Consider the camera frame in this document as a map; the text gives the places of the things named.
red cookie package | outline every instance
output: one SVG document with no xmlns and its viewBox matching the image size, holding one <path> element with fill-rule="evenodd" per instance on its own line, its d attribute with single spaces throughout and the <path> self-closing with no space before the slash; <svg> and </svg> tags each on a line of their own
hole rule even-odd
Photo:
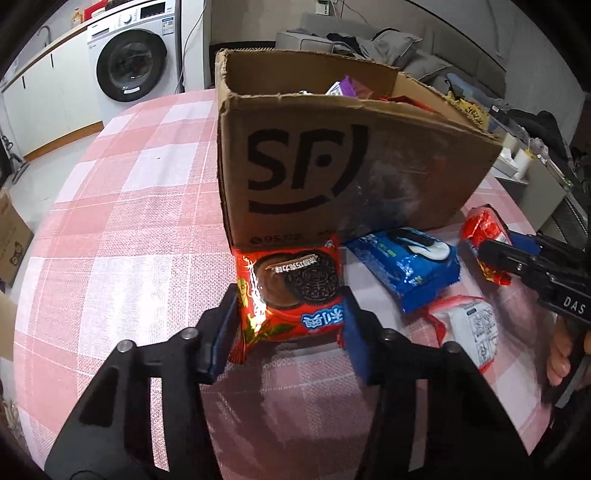
<svg viewBox="0 0 591 480">
<path fill-rule="evenodd" d="M 335 241 L 318 248 L 233 253 L 241 331 L 230 361 L 244 363 L 261 340 L 340 332 L 344 314 Z"/>
<path fill-rule="evenodd" d="M 511 245 L 509 229 L 497 211 L 488 204 L 473 208 L 468 212 L 460 239 L 468 241 L 477 258 L 478 248 L 484 240 L 497 240 Z M 488 267 L 480 260 L 478 260 L 478 264 L 487 280 L 497 285 L 511 285 L 511 276 L 507 272 Z"/>
</svg>

washing machine control panel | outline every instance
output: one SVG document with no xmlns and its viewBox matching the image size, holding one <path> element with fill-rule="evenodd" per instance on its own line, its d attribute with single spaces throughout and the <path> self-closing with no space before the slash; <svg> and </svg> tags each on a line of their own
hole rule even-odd
<svg viewBox="0 0 591 480">
<path fill-rule="evenodd" d="M 128 28 L 130 25 L 143 23 L 156 15 L 174 15 L 175 0 L 152 0 L 143 2 L 135 7 L 121 8 L 108 15 L 106 12 L 104 18 L 88 27 L 88 42 L 94 43 L 95 40 L 113 33 L 122 28 Z"/>
<path fill-rule="evenodd" d="M 132 17 L 131 14 L 121 14 L 119 16 L 119 25 L 121 25 L 122 23 L 124 23 L 125 25 L 129 25 L 131 23 L 132 20 L 135 20 L 134 17 L 137 16 L 137 13 L 134 12 L 134 16 Z"/>
</svg>

screw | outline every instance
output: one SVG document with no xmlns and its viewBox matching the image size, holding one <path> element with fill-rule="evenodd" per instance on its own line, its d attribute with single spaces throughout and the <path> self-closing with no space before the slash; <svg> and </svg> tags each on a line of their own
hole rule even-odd
<svg viewBox="0 0 591 480">
<path fill-rule="evenodd" d="M 195 327 L 188 327 L 181 332 L 181 337 L 185 340 L 190 340 L 191 338 L 195 338 L 198 333 L 199 331 Z"/>
<path fill-rule="evenodd" d="M 393 342 L 398 337 L 398 332 L 391 328 L 385 328 L 382 330 L 381 336 L 384 342 Z"/>
<path fill-rule="evenodd" d="M 134 343 L 131 340 L 121 340 L 117 344 L 117 350 L 121 353 L 129 352 L 134 347 Z"/>
<path fill-rule="evenodd" d="M 446 342 L 443 345 L 443 348 L 448 353 L 460 353 L 462 351 L 462 347 L 457 342 Z"/>
</svg>

faucet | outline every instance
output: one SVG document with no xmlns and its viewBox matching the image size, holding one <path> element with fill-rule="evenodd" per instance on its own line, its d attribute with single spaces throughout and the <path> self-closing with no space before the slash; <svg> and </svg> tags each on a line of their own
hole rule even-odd
<svg viewBox="0 0 591 480">
<path fill-rule="evenodd" d="M 39 31 L 37 32 L 37 35 L 41 34 L 41 30 L 43 30 L 44 28 L 47 29 L 47 40 L 45 41 L 45 43 L 43 44 L 43 47 L 47 47 L 50 43 L 51 43 L 51 28 L 49 28 L 47 25 L 43 25 Z"/>
</svg>

cardboard box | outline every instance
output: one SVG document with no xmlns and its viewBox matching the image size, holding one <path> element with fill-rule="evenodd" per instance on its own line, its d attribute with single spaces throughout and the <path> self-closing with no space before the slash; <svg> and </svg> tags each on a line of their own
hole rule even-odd
<svg viewBox="0 0 591 480">
<path fill-rule="evenodd" d="M 325 96 L 345 75 L 372 98 Z M 216 59 L 218 161 L 230 245 L 245 251 L 348 241 L 448 223 L 500 142 L 435 90 L 385 65 L 302 51 L 224 50 Z M 317 95 L 299 95 L 308 90 Z"/>
<path fill-rule="evenodd" d="M 0 356 L 12 362 L 17 306 L 0 291 Z"/>
<path fill-rule="evenodd" d="M 14 283 L 33 232 L 12 206 L 6 190 L 0 192 L 0 279 Z"/>
</svg>

